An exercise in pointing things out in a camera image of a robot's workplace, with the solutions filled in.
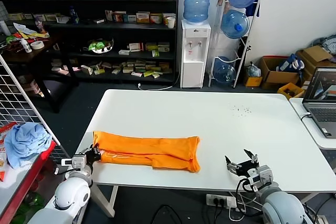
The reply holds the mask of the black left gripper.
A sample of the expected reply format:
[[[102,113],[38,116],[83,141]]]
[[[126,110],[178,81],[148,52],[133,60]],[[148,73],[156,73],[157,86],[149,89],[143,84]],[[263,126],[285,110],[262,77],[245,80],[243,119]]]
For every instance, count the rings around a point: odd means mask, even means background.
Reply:
[[[87,165],[93,165],[94,162],[98,162],[101,160],[101,153],[99,151],[99,146],[98,144],[91,144],[90,145],[90,150],[85,152],[86,156],[86,164]]]

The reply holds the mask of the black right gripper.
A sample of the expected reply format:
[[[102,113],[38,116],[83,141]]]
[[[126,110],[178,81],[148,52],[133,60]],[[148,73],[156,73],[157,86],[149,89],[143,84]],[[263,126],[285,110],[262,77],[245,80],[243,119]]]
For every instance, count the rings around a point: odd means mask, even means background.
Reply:
[[[225,161],[227,169],[230,172],[236,172],[237,176],[249,176],[248,171],[250,169],[255,169],[259,167],[258,163],[258,155],[253,154],[251,151],[244,149],[244,152],[248,155],[248,157],[251,159],[249,161],[244,161],[239,164],[235,164],[231,162],[231,160],[225,155]]]

